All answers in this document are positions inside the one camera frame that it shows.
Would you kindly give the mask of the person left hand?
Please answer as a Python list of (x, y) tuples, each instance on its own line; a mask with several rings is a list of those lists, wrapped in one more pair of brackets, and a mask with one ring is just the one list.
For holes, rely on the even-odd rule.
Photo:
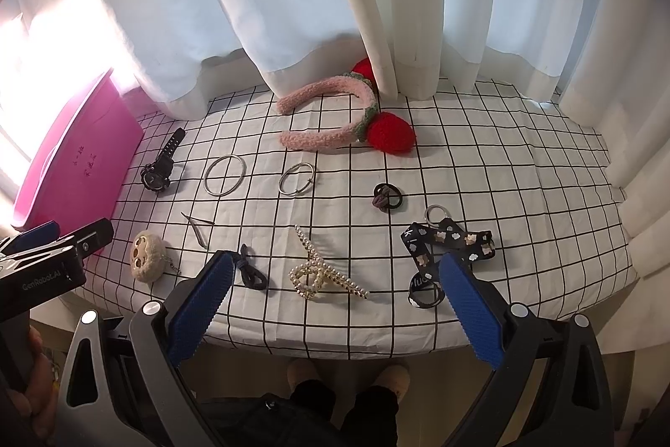
[(19, 415), (30, 423), (36, 437), (49, 442), (56, 428), (58, 385), (52, 363), (43, 351), (41, 333), (33, 326), (28, 329), (28, 343), (34, 362), (27, 387), (23, 393), (8, 390), (8, 395)]

